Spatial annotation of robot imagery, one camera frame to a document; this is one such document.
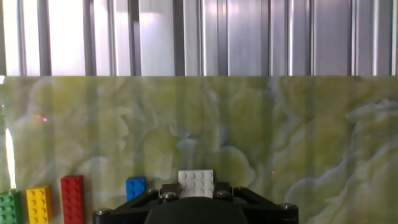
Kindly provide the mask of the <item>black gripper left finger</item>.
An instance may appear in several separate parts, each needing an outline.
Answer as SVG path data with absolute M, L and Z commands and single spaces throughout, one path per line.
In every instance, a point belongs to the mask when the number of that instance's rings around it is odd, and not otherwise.
M 151 210 L 179 199 L 179 183 L 149 189 L 115 209 L 100 208 L 92 213 L 93 224 L 144 223 Z

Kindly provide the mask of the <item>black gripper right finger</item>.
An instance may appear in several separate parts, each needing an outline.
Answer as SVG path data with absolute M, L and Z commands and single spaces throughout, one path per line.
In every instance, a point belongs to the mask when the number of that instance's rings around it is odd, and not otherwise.
M 213 199 L 221 202 L 227 223 L 299 224 L 299 208 L 292 203 L 276 204 L 247 187 L 216 182 Z

